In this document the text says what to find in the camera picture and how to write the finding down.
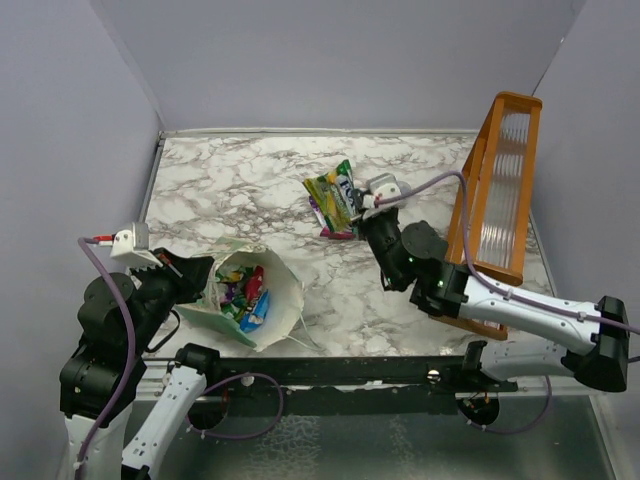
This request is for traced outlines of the green yellow snack packet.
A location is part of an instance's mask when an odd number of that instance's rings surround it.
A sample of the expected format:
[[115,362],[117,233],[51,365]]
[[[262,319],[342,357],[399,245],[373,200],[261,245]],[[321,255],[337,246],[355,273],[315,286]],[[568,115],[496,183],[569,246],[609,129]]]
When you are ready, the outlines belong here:
[[325,174],[304,179],[303,186],[319,206],[331,231],[351,230],[348,195],[354,181],[347,159]]

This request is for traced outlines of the purple snack packet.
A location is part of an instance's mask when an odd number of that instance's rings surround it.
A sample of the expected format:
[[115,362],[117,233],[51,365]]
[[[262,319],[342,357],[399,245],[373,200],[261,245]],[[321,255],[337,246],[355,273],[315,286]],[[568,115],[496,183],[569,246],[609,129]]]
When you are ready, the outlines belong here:
[[352,240],[355,238],[354,233],[350,230],[347,229],[346,231],[340,231],[340,232],[333,232],[329,229],[328,224],[326,223],[326,220],[319,208],[319,206],[317,205],[317,203],[315,202],[315,200],[313,199],[312,196],[310,196],[308,198],[309,204],[320,224],[321,227],[321,232],[320,232],[320,236],[324,237],[324,238],[328,238],[328,239],[333,239],[333,240]]

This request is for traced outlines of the red snack packet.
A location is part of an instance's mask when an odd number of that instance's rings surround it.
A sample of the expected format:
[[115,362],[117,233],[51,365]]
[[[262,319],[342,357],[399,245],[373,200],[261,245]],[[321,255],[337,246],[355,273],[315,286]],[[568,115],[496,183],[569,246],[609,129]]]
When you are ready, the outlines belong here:
[[253,270],[247,283],[245,284],[244,294],[247,303],[250,305],[255,304],[263,291],[263,276],[264,268],[262,266],[256,266]]

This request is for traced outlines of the green paper gift bag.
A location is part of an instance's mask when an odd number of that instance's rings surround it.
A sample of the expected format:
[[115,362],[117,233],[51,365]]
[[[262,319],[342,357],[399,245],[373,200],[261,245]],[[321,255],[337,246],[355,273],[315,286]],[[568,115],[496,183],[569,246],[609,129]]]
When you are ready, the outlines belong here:
[[[176,307],[181,316],[256,352],[291,336],[302,318],[304,284],[279,255],[264,244],[232,237],[219,238],[202,255],[214,258],[213,268],[202,298]],[[254,305],[247,303],[244,288],[256,266],[264,268],[262,293],[270,292],[270,306],[263,325],[243,333],[240,321]]]

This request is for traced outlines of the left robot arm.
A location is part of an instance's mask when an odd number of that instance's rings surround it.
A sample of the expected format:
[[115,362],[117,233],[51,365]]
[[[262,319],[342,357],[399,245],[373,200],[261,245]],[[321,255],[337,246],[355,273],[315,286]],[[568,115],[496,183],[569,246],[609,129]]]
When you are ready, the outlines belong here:
[[151,253],[155,265],[110,274],[87,244],[81,247],[99,275],[84,292],[78,311],[83,333],[59,376],[70,468],[77,479],[155,479],[195,400],[220,385],[220,356],[195,344],[180,349],[166,389],[126,441],[146,371],[143,356],[175,306],[201,298],[214,260],[158,248]]

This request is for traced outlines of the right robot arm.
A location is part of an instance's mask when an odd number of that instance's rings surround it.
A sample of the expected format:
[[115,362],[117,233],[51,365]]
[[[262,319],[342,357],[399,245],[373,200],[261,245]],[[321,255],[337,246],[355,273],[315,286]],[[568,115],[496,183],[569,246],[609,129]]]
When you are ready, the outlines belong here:
[[409,291],[410,301],[433,317],[477,319],[534,335],[505,347],[469,345],[459,367],[461,383],[481,391],[519,376],[572,377],[594,390],[627,389],[628,322],[622,300],[571,301],[512,287],[445,258],[447,242],[425,221],[399,226],[400,189],[389,198],[368,191],[356,195],[354,221],[379,267],[386,291]]

